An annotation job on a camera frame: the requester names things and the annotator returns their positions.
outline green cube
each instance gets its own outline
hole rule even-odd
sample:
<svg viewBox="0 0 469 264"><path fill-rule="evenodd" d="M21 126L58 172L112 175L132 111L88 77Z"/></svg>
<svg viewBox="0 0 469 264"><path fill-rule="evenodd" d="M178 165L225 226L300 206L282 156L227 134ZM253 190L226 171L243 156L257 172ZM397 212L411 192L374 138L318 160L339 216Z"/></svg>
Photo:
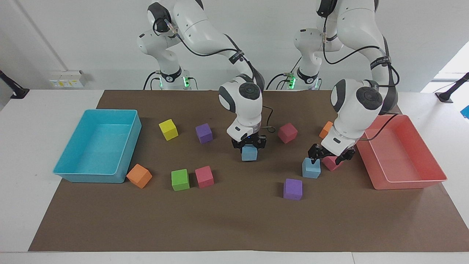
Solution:
<svg viewBox="0 0 469 264"><path fill-rule="evenodd" d="M175 191L187 190L189 186L189 174L187 169L171 172L171 185Z"/></svg>

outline white table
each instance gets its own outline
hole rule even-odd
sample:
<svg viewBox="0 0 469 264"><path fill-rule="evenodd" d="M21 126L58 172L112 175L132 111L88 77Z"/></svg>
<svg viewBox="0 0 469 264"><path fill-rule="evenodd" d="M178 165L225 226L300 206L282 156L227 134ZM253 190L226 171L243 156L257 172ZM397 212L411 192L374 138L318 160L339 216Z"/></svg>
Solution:
<svg viewBox="0 0 469 264"><path fill-rule="evenodd" d="M101 252L28 253L61 178L52 174L83 111L103 91L31 90L0 111L0 263L469 263L469 253ZM401 93L412 119L448 176L444 183L469 222L469 123L433 94Z"/></svg>

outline yellow cube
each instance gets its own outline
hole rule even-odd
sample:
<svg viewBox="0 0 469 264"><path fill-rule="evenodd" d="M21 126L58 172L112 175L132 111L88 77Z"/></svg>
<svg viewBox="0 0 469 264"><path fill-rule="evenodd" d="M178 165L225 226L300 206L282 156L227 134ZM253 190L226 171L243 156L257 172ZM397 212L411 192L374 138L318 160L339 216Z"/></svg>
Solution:
<svg viewBox="0 0 469 264"><path fill-rule="evenodd" d="M172 119L160 123L159 128L161 129L161 132L163 132L163 136L165 136L166 141L172 140L173 138L179 136Z"/></svg>

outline turquoise plastic tray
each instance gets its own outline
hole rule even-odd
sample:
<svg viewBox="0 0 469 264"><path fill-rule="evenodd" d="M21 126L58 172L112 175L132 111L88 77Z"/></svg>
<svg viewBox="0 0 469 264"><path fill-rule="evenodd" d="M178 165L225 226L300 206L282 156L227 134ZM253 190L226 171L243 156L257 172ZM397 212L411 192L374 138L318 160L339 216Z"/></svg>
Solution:
<svg viewBox="0 0 469 264"><path fill-rule="evenodd" d="M136 110L86 110L54 174L71 182L124 182L141 128Z"/></svg>

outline brown table surface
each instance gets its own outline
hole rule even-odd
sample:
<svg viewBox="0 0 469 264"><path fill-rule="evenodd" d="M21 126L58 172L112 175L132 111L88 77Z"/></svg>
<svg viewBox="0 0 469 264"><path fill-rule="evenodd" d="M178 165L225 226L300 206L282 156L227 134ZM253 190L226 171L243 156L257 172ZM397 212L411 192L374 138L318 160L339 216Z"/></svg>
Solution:
<svg viewBox="0 0 469 264"><path fill-rule="evenodd" d="M137 109L142 131L131 161L148 168L144 189L62 180L30 251L469 251L469 231L442 184L426 189L373 189L360 155L318 179L301 164L336 113L330 92L264 93L271 125L291 122L298 137L267 134L256 162L241 162L226 128L235 115L217 92L105 91L99 109ZM268 110L264 112L264 122ZM172 118L179 137L165 141L158 124ZM201 145L195 127L214 141ZM211 166L215 185L199 189L194 170ZM174 192L171 171L188 169L192 188ZM285 179L303 181L303 198L282 198Z"/></svg>

